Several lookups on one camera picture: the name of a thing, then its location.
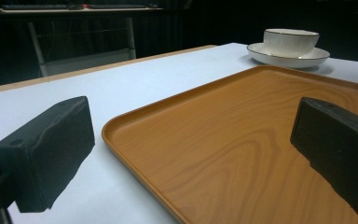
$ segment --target table surface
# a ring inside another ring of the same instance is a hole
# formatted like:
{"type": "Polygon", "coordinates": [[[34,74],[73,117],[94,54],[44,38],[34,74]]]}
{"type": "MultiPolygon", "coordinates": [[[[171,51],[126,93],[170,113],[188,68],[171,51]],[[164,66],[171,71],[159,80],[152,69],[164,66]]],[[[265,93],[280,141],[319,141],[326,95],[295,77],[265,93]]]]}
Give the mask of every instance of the table surface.
{"type": "MultiPolygon", "coordinates": [[[[260,63],[246,45],[235,43],[162,56],[0,87],[0,140],[51,105],[80,95],[89,98],[96,137],[51,210],[20,214],[13,203],[14,223],[175,223],[104,144],[102,127],[113,117],[260,63]]],[[[302,70],[358,83],[358,62],[330,58],[302,70]]]]}

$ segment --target bowl rim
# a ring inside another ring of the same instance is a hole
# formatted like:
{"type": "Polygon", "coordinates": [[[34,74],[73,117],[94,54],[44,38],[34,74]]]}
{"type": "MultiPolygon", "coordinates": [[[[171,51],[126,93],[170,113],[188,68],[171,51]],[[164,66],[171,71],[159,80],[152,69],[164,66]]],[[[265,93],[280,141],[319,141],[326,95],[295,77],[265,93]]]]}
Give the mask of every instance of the bowl rim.
{"type": "Polygon", "coordinates": [[[306,30],[295,30],[295,29],[283,29],[283,28],[271,28],[266,29],[266,33],[273,33],[278,35],[303,35],[303,36],[319,36],[318,33],[306,30]]]}

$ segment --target dark background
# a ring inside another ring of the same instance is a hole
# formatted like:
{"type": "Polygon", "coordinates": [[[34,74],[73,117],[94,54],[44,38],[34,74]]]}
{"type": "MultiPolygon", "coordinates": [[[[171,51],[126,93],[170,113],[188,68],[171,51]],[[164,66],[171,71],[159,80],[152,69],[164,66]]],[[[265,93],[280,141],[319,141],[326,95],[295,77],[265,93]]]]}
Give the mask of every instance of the dark background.
{"type": "MultiPolygon", "coordinates": [[[[34,0],[6,1],[3,3],[33,3],[34,0]]],[[[37,1],[66,4],[63,0],[37,1]]],[[[92,4],[153,3],[167,9],[183,9],[187,2],[88,1],[92,4]]],[[[38,21],[34,26],[47,61],[107,52],[126,45],[122,18],[38,21]]],[[[135,17],[133,27],[138,58],[203,45],[253,44],[262,42],[267,28],[291,28],[320,33],[317,48],[329,51],[333,58],[358,61],[358,0],[193,0],[190,9],[180,15],[135,17]]],[[[0,22],[0,85],[39,75],[27,24],[0,22]]]]}

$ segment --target wood grain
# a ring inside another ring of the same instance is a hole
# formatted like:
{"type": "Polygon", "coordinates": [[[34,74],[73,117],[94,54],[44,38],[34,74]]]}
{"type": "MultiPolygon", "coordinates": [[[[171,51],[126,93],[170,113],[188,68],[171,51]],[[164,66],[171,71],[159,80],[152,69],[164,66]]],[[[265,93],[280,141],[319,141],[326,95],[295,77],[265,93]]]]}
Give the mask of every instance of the wood grain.
{"type": "Polygon", "coordinates": [[[260,66],[112,119],[103,139],[184,223],[358,223],[290,144],[302,96],[358,114],[358,84],[260,66]]]}

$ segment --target white bowl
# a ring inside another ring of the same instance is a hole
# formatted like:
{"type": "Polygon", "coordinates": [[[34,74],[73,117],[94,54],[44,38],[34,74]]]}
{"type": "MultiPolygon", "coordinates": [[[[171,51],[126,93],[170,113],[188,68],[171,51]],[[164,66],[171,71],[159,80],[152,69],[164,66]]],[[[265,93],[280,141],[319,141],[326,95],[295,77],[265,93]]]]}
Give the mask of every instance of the white bowl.
{"type": "Polygon", "coordinates": [[[313,50],[319,34],[290,29],[267,29],[264,32],[264,45],[271,55],[298,58],[313,50]]]}

